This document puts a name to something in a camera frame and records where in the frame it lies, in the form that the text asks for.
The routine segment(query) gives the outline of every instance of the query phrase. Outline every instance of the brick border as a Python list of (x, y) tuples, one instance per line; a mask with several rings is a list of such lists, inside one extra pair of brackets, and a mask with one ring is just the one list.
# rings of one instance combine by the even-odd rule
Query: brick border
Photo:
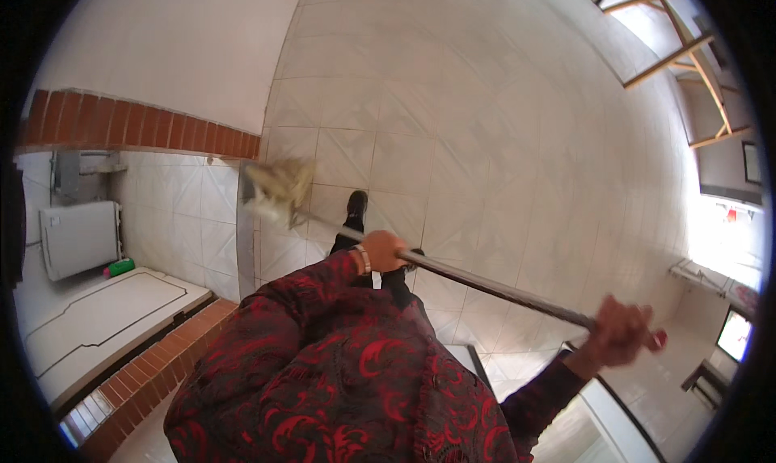
[(38, 89), (17, 153), (44, 149), (176, 149), (255, 158), (261, 138), (153, 105), (78, 90)]
[(89, 461), (108, 461), (135, 427), (192, 373), (237, 308), (236, 303), (216, 300), (102, 383), (95, 391), (114, 409), (85, 436), (82, 455)]

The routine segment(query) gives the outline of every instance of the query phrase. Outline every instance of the red patterned jacket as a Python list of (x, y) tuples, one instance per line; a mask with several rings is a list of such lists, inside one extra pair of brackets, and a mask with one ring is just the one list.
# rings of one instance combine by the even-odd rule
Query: red patterned jacket
[(179, 461), (531, 461), (584, 382), (556, 359), (499, 405), (356, 270), (337, 252), (242, 301), (165, 418)]

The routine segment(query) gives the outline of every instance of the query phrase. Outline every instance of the mop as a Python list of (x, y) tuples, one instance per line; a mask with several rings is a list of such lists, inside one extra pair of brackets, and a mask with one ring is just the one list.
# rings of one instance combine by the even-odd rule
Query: mop
[[(248, 162), (244, 173), (248, 180), (243, 186), (244, 203), (258, 216), (275, 224), (284, 225), (286, 229), (292, 229), (308, 220), (315, 221), (359, 243), (364, 239), (364, 233), (344, 225), (337, 225), (328, 219), (322, 219), (302, 208), (304, 199), (310, 194), (313, 186), (315, 173), (313, 160), (287, 159), (273, 164)], [(550, 315), (558, 320), (582, 326), (587, 330), (595, 327), (595, 320), (589, 316), (554, 305), (534, 294), (506, 284), (440, 263), (409, 250), (400, 251), (396, 256), (480, 292)]]

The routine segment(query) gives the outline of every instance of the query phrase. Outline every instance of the white platform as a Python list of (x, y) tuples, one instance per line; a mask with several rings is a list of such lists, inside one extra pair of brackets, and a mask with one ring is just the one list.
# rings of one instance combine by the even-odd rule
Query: white platform
[(209, 296), (206, 288), (146, 267), (74, 295), (24, 341), (46, 400), (56, 409), (175, 314)]

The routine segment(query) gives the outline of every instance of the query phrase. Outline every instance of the black trousers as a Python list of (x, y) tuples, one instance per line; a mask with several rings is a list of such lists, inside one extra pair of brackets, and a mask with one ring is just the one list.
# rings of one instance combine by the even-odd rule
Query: black trousers
[[(358, 232), (364, 232), (364, 222), (361, 219), (348, 217), (348, 220), (346, 220), (343, 225), (351, 229), (355, 229)], [(329, 255), (332, 255), (339, 250), (350, 249), (356, 244), (358, 243), (349, 237), (338, 234), (335, 239), (335, 245), (331, 248)], [(412, 292), (410, 292), (410, 289), (404, 283), (404, 276), (405, 273), (403, 269), (388, 271), (382, 275), (383, 288), (390, 290), (391, 294), (393, 295), (393, 304), (399, 310), (404, 310), (412, 303), (413, 298), (417, 298), (412, 294)], [(372, 274), (359, 276), (358, 279), (351, 284), (351, 286), (357, 286), (360, 288), (374, 288), (374, 284), (372, 283)], [(425, 315), (423, 303), (420, 299), (418, 299), (418, 306), (420, 307), (422, 313)]]

